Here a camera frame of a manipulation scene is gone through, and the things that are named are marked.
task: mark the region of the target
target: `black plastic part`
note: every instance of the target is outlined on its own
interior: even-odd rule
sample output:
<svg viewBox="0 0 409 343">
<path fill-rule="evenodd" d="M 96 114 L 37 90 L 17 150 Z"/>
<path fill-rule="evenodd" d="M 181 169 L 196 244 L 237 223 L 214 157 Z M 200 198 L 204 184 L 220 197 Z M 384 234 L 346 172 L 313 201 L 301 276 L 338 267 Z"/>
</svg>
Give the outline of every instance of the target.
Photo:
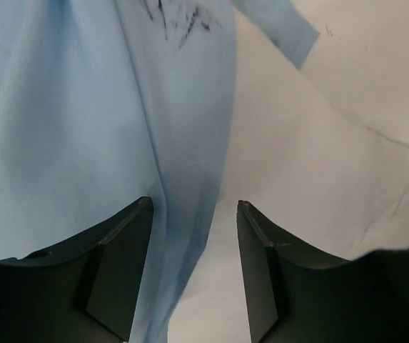
<svg viewBox="0 0 409 343">
<path fill-rule="evenodd" d="M 127 342 L 152 220 L 141 198 L 70 239 L 0 261 L 0 343 Z"/>
<path fill-rule="evenodd" d="M 238 238 L 252 343 L 409 342 L 409 250 L 346 261 L 248 202 Z"/>
</svg>

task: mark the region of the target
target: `light blue cloth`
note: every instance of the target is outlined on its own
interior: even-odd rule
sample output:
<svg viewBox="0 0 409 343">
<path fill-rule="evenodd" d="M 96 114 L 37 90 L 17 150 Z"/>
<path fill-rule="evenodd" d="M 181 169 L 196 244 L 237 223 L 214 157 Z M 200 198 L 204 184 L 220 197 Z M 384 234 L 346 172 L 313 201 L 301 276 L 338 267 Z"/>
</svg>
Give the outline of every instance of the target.
<svg viewBox="0 0 409 343">
<path fill-rule="evenodd" d="M 130 342 L 165 342 L 206 245 L 235 77 L 229 1 L 0 0 L 0 259 L 152 197 Z"/>
<path fill-rule="evenodd" d="M 268 36 L 297 69 L 301 69 L 318 38 L 290 0 L 232 0 Z"/>
</svg>

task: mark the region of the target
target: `blue garment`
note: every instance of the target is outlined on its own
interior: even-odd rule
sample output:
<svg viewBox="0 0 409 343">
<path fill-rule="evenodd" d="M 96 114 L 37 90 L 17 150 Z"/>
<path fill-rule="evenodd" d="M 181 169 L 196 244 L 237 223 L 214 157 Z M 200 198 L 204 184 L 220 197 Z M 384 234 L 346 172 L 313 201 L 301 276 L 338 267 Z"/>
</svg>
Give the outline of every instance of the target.
<svg viewBox="0 0 409 343">
<path fill-rule="evenodd" d="M 233 113 L 222 0 L 0 0 L 0 259 L 155 206 L 130 342 L 165 342 L 206 245 Z"/>
<path fill-rule="evenodd" d="M 298 13 L 290 0 L 232 2 L 260 27 L 297 69 L 301 69 L 319 33 Z"/>
</svg>

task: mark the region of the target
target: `blue fabric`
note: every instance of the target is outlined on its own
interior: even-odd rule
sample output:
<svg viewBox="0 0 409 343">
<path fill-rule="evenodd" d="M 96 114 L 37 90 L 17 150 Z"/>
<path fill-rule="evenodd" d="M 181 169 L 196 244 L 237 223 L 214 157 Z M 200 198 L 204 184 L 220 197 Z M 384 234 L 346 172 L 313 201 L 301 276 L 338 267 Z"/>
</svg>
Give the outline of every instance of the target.
<svg viewBox="0 0 409 343">
<path fill-rule="evenodd" d="M 319 33 L 298 13 L 290 0 L 232 1 L 297 69 L 302 67 Z"/>
<path fill-rule="evenodd" d="M 206 245 L 235 77 L 227 1 L 0 0 L 0 259 L 152 197 L 130 342 L 164 342 Z"/>
</svg>

